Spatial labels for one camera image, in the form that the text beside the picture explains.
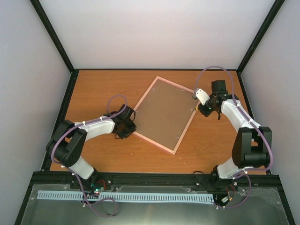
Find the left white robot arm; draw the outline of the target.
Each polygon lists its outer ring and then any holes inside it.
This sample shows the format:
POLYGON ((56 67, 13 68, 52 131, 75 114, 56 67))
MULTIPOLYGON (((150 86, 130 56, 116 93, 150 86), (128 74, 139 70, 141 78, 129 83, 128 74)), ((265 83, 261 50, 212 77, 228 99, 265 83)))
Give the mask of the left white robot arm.
POLYGON ((85 142, 106 134, 114 134, 116 139, 128 138, 136 131, 135 115, 134 109, 122 105, 118 111, 87 122, 65 120, 52 135, 46 152, 53 162, 81 177, 81 183, 86 188, 94 188, 98 182, 98 172, 82 156, 85 142))

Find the pink picture frame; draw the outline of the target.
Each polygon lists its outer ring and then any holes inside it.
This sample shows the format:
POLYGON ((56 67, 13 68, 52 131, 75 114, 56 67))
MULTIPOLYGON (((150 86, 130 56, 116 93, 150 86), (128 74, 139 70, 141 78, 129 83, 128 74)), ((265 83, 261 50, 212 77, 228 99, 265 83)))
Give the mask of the pink picture frame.
POLYGON ((175 154, 196 113, 194 91, 156 77, 134 107, 135 135, 175 154))

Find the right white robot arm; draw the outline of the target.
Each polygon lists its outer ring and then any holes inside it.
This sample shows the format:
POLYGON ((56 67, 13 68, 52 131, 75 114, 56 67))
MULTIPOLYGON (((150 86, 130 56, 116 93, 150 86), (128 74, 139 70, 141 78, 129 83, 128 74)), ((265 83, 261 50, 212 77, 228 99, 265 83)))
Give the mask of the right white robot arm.
POLYGON ((232 156, 210 173, 210 185, 218 190, 230 185, 240 173, 258 171, 262 166, 268 170, 272 166, 272 131, 250 117, 238 97, 228 93, 224 80, 213 81, 211 91, 209 95, 200 88, 195 89, 193 98, 200 101, 197 110, 205 117, 212 112, 226 116, 237 132, 232 156))

